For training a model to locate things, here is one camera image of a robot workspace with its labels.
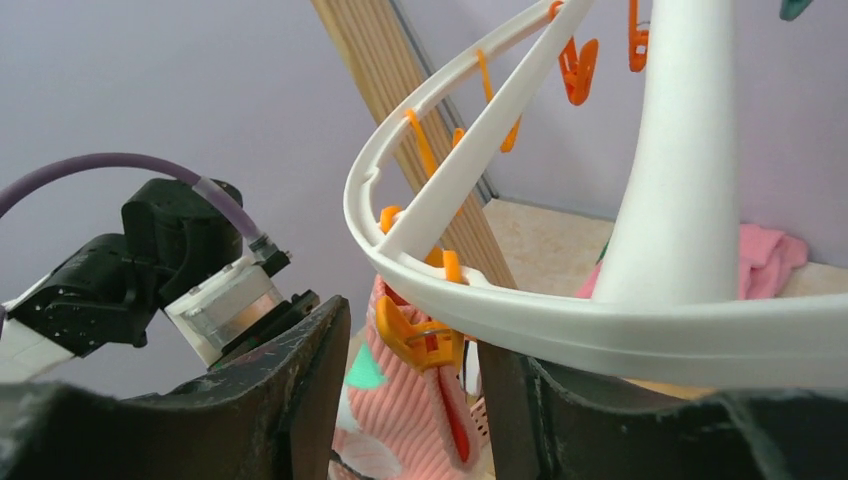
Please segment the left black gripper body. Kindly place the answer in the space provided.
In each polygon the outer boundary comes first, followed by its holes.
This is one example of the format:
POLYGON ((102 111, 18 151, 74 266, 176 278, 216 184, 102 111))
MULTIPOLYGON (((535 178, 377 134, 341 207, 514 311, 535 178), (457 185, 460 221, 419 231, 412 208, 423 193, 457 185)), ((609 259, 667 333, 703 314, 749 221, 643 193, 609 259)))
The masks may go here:
POLYGON ((320 297, 312 290, 295 294, 290 300, 282 301, 224 348, 224 355, 218 360, 218 367, 289 330, 319 305, 320 297))

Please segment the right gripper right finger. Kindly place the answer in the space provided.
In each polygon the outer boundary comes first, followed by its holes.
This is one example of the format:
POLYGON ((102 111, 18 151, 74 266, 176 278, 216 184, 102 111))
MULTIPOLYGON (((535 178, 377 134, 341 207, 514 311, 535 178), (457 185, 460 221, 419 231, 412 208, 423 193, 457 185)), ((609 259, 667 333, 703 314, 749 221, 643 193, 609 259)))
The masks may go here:
POLYGON ((843 479, 843 391, 721 391, 695 400, 479 350, 500 479, 843 479))

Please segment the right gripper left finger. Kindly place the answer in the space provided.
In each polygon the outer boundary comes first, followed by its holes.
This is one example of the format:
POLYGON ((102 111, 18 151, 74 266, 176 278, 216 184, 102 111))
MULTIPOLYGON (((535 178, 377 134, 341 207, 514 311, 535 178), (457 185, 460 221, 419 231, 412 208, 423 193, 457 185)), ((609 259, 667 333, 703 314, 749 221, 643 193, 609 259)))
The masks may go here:
POLYGON ((166 395, 61 383, 1 388, 5 479, 324 479, 351 315, 334 296, 166 395))

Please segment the pink patterned sock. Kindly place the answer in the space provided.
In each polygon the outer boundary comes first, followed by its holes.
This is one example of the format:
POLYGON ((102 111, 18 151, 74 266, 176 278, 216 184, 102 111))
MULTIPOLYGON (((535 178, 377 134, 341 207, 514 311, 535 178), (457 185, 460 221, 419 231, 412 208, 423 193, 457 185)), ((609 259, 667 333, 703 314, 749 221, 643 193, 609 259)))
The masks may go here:
POLYGON ((418 372, 397 357, 376 329, 375 308, 384 299, 412 323, 427 318, 375 279, 364 340, 341 390, 329 478, 479 478, 482 437, 457 368, 418 372))

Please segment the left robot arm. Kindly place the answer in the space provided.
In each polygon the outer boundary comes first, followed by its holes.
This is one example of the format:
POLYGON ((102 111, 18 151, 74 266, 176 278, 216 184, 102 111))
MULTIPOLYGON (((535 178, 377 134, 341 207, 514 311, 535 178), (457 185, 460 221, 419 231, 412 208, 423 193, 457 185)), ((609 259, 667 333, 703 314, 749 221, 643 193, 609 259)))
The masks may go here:
POLYGON ((232 186, 199 189, 153 179, 123 206, 123 229, 99 235, 5 302, 1 379, 24 382, 107 344, 137 348, 165 313, 208 368, 273 339, 319 304, 285 298, 272 278, 289 262, 266 237, 252 240, 216 207, 232 186), (252 244, 256 251, 242 249, 252 244))

